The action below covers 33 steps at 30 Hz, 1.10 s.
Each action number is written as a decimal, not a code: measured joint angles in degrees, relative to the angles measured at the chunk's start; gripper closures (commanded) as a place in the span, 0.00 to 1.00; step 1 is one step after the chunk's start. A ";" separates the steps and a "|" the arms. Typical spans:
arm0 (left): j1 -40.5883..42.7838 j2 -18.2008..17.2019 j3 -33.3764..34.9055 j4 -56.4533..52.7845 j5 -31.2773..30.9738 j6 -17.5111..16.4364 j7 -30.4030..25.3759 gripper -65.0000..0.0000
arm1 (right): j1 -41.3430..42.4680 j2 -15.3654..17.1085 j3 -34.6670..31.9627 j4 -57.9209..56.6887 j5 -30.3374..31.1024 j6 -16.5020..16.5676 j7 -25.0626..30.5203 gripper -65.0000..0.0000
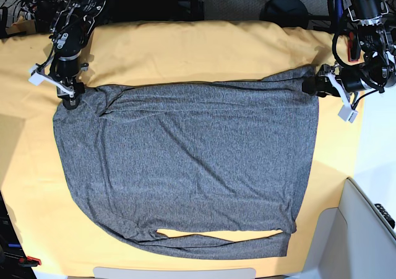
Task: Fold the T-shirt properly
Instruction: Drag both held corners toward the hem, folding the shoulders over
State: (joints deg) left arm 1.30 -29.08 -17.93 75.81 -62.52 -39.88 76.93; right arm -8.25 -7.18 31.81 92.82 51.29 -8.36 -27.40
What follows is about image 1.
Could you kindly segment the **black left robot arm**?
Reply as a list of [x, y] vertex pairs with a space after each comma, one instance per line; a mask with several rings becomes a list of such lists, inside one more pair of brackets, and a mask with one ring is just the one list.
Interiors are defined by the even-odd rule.
[[386, 0], [342, 0], [343, 12], [332, 40], [335, 64], [322, 65], [303, 82], [303, 92], [340, 97], [395, 86], [395, 30]]

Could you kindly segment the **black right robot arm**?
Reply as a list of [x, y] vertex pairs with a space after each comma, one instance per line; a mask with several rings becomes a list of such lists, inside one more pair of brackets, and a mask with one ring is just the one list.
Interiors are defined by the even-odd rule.
[[88, 68], [88, 64], [81, 62], [80, 54], [88, 45], [95, 27], [107, 17], [112, 2], [114, 0], [66, 0], [51, 26], [54, 52], [49, 76], [72, 90], [72, 93], [67, 93], [57, 89], [66, 109], [77, 108], [81, 95], [85, 93], [85, 87], [77, 81], [77, 76]]

